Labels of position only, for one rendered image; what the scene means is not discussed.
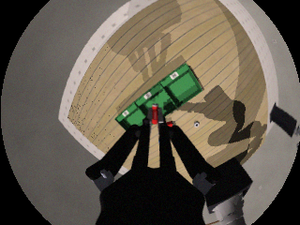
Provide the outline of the green three-compartment bin rack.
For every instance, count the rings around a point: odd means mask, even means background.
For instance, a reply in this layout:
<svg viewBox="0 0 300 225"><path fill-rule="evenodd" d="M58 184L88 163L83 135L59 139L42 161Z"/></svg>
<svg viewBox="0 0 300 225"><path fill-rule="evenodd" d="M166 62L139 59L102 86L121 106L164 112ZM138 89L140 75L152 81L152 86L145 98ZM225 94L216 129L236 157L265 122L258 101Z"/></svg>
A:
<svg viewBox="0 0 300 225"><path fill-rule="evenodd" d="M201 91L201 86L185 63L137 98L114 120L124 130L134 124L141 126L152 104L157 103L162 108L162 114L165 117L197 96Z"/></svg>

